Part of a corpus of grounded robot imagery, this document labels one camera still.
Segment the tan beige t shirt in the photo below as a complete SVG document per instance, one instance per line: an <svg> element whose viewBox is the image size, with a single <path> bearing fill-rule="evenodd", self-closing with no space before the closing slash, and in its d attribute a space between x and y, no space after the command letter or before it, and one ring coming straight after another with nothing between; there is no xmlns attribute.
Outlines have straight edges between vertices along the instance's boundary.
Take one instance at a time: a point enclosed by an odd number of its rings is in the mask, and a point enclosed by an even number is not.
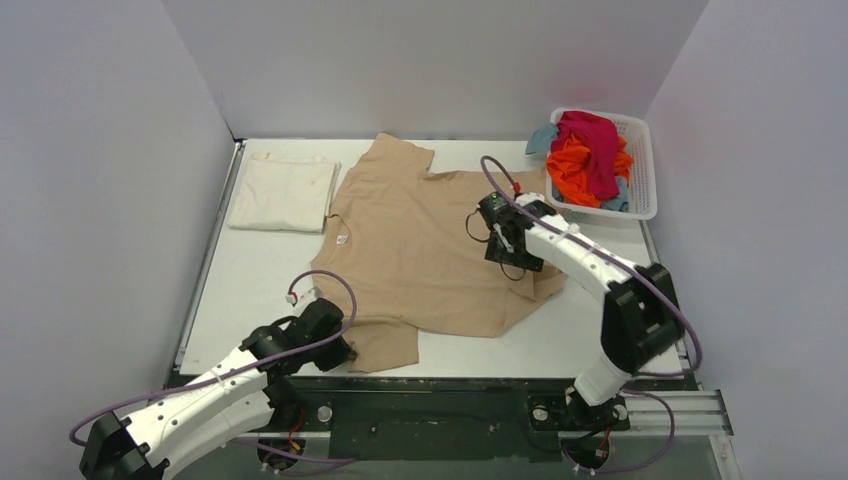
<svg viewBox="0 0 848 480"><path fill-rule="evenodd" d="M311 261L315 286L356 317L351 368L416 364L421 331L498 337L561 291L565 275L504 269L484 257L474 216L481 172L434 173L431 150L387 134L346 173Z"/></svg>

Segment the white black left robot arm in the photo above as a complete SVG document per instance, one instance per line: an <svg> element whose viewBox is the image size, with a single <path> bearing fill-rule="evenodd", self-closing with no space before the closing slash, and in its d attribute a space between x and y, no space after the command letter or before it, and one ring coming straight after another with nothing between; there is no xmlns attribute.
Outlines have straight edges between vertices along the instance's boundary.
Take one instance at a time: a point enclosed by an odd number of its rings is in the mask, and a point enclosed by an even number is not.
<svg viewBox="0 0 848 480"><path fill-rule="evenodd" d="M87 479L171 479L243 433L284 430L303 406L289 378L313 364L331 370L352 355L344 315L318 298L295 315L255 328L223 360L183 387L123 417L101 415L85 442Z"/></svg>

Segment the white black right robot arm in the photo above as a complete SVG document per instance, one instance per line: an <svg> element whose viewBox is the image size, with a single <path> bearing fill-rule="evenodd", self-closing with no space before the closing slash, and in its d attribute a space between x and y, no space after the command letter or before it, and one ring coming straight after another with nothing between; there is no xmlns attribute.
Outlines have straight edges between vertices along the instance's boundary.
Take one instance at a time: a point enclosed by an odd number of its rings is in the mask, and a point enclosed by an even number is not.
<svg viewBox="0 0 848 480"><path fill-rule="evenodd" d="M488 231L487 260L539 272L553 266L602 308L600 354L565 393L565 413L577 428L593 427L609 403L643 367L686 332L668 270L638 265L582 234L541 195L493 192L477 207Z"/></svg>

